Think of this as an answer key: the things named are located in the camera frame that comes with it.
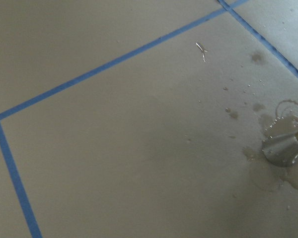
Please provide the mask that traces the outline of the steel double jigger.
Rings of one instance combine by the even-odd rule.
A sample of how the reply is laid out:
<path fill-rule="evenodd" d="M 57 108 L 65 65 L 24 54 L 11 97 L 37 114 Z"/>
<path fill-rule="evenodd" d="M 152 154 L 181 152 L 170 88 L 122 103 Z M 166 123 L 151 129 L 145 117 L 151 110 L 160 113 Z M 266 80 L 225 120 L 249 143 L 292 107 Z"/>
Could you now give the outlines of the steel double jigger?
<path fill-rule="evenodd" d="M 298 158 L 298 131 L 264 139 L 262 152 L 267 161 L 275 166 L 294 165 Z"/>

